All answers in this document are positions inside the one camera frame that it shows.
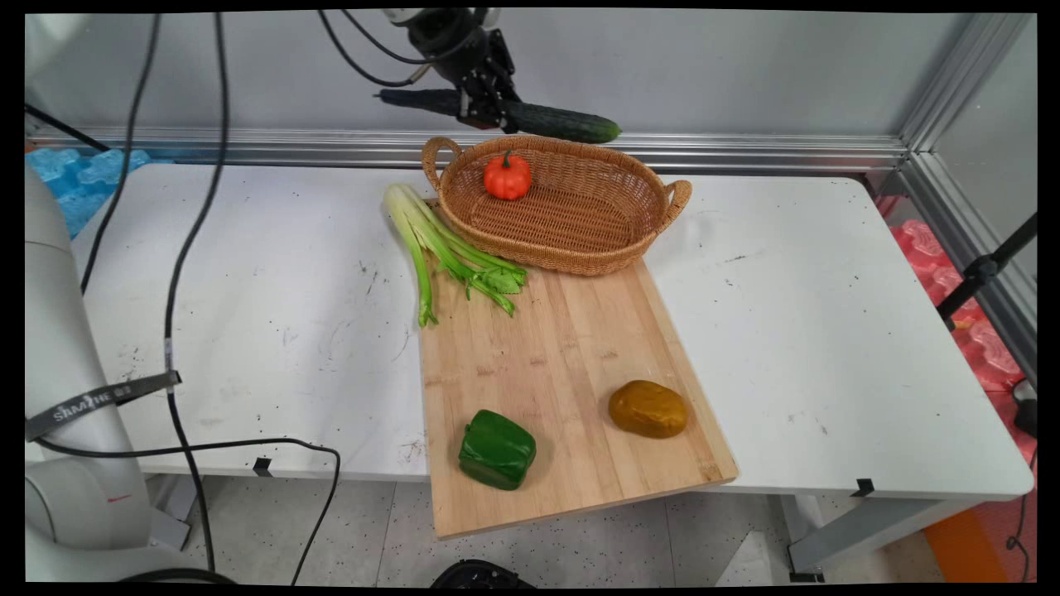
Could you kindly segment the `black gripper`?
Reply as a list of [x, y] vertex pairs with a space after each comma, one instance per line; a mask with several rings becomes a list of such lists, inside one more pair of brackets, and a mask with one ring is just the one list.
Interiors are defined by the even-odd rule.
[[407, 20], [407, 38], [442, 78], [458, 84], [457, 120], [485, 129], [518, 132], [511, 103], [520, 101], [514, 64], [500, 30], [489, 30], [490, 10], [420, 10]]

